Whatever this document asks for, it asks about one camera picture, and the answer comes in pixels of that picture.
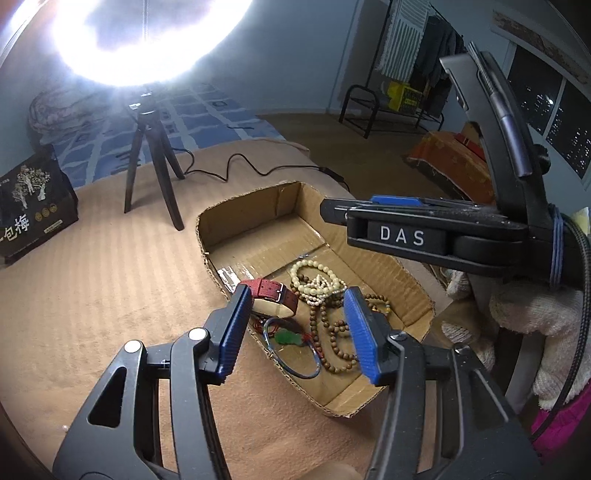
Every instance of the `window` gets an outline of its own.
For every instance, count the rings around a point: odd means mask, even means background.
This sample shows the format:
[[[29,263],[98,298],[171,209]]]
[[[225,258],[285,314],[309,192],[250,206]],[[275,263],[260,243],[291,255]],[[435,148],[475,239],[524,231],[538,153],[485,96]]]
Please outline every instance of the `window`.
[[[591,102],[546,62],[516,46],[508,75],[525,120],[582,179],[591,156]]]
[[[587,171],[591,154],[590,115],[591,104],[587,97],[567,82],[546,138],[581,178]]]
[[[508,80],[525,121],[543,135],[558,98],[562,75],[526,49],[517,47]]]

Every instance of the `knit glove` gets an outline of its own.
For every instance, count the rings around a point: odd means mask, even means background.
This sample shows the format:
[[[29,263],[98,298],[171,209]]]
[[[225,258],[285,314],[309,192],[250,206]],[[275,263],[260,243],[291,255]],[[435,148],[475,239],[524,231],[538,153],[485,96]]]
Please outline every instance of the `knit glove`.
[[[467,274],[457,270],[452,272],[452,279],[447,287],[447,296],[456,301],[472,296],[472,286]],[[487,325],[488,321],[484,315],[479,312],[473,313],[474,318],[460,319],[457,317],[442,321],[441,331],[451,343],[469,345],[485,368],[491,371],[495,365],[495,339],[492,332],[496,329],[491,329]]]
[[[492,317],[514,332],[546,335],[544,355],[533,385],[540,407],[550,410],[569,373],[579,338],[583,294],[570,288],[550,292],[548,286],[514,281],[497,286],[491,297]],[[566,402],[580,393],[591,378],[591,342]]]

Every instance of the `cardboard box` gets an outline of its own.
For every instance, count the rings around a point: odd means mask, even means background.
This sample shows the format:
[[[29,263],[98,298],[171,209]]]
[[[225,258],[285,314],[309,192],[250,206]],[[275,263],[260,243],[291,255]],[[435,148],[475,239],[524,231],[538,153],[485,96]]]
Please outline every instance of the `cardboard box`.
[[[348,246],[346,228],[329,225],[320,217],[322,200],[323,196],[309,185],[288,183],[235,197],[205,210],[197,220],[197,237],[215,282],[227,297],[240,281],[252,278],[270,278],[289,285],[288,269],[298,259],[318,260],[347,285],[388,297],[394,310],[389,317],[392,328],[404,329],[423,340],[434,315],[433,304],[423,288],[394,257]],[[301,272],[312,274],[313,270],[304,267]],[[308,305],[299,302],[295,318],[306,329],[309,311]],[[340,319],[343,309],[329,311],[331,322]],[[264,349],[262,336],[252,328],[249,331]],[[323,346],[330,345],[323,328],[319,329],[319,336]],[[339,346],[345,352],[353,352],[351,338],[339,339]],[[330,348],[323,350],[331,363],[339,366],[340,361],[344,366],[344,361]],[[286,346],[280,355],[298,371],[314,371],[309,349]],[[281,371],[312,403],[332,416],[351,417],[380,392],[361,375],[359,368],[344,375],[323,369],[312,380],[293,378]]]
[[[464,128],[460,132],[464,137],[466,137],[471,142],[474,142],[480,148],[482,148],[482,144],[480,143],[480,137],[478,136],[478,130],[471,122],[466,122]]]

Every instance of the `tripod leg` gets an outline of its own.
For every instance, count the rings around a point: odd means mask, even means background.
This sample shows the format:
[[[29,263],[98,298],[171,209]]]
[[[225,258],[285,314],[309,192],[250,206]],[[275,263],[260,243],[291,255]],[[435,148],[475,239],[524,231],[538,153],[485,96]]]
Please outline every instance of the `tripod leg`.
[[[184,173],[181,169],[181,165],[178,164],[177,156],[174,154],[172,145],[170,144],[170,140],[168,139],[168,135],[164,130],[164,126],[162,123],[159,124],[158,130],[160,131],[160,138],[162,140],[162,148],[164,150],[164,155],[166,156],[168,163],[173,169],[174,174],[177,176],[179,180],[184,180]]]
[[[157,131],[153,129],[147,129],[146,139],[148,140],[150,154],[152,155],[152,162],[154,163],[154,169],[156,170],[156,177],[158,178],[160,190],[162,190],[162,196],[166,202],[166,207],[168,208],[170,218],[173,221],[174,227],[178,231],[184,230],[183,218],[181,217],[181,213],[178,211],[177,199],[174,196],[173,184],[170,181],[168,167],[166,166],[166,158],[164,156],[161,136]]]
[[[135,131],[134,140],[131,144],[129,166],[127,167],[127,183],[125,185],[124,213],[128,213],[131,210],[131,197],[134,194],[135,172],[138,169],[139,151],[142,148],[142,140],[144,139],[145,130],[145,125],[138,125],[138,129]]]

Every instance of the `pink fabric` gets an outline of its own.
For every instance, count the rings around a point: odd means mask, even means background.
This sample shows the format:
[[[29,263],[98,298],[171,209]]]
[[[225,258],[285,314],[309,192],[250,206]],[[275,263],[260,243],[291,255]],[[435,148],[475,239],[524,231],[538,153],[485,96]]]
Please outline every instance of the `pink fabric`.
[[[554,421],[542,436],[534,442],[534,448],[540,454],[543,462],[552,458],[556,451],[561,448],[573,434],[577,425],[587,412],[591,404],[591,382],[583,391],[568,403],[566,407],[559,411]],[[535,432],[542,422],[548,417],[548,412],[540,410],[531,427],[532,433]]]

